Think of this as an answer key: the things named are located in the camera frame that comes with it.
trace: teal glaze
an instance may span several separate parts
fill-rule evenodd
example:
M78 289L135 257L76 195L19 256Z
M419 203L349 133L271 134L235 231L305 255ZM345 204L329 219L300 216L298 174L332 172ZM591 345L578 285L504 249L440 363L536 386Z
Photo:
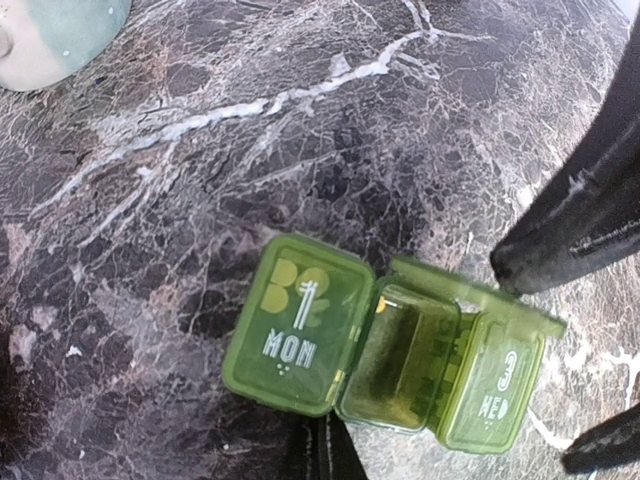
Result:
M43 43L67 76L102 53L131 10L131 0L27 0L26 4Z

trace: green pill box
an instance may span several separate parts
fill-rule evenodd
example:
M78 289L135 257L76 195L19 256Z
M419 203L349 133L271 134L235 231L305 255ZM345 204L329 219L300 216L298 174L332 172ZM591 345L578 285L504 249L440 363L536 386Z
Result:
M457 275L395 257L377 279L358 257L299 235L264 251L227 352L233 392L307 416L500 454L520 430L561 320Z

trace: black plastic object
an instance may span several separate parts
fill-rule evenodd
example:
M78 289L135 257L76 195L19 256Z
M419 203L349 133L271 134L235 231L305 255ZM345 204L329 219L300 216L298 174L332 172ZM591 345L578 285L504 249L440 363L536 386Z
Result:
M349 431L333 412L321 418L301 417L280 478L368 480Z
M491 253L509 293L556 287L640 250L639 25L590 130Z

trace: white and teal ceramic object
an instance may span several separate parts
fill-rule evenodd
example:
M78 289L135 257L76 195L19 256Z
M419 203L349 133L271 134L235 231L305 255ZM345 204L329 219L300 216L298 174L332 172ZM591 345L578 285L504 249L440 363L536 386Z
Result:
M28 91L74 74L122 29L131 0L0 2L0 85Z

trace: dark gray marble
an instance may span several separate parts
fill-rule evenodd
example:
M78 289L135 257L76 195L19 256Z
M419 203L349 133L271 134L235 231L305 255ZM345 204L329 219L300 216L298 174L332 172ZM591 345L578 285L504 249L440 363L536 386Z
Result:
M275 478L295 418L220 382L262 246L490 280L625 28L595 0L139 0L77 76L2 92L2 478ZM640 399L638 288L630 258L532 299L570 329L513 451L352 428L370 478L565 478L559 449Z

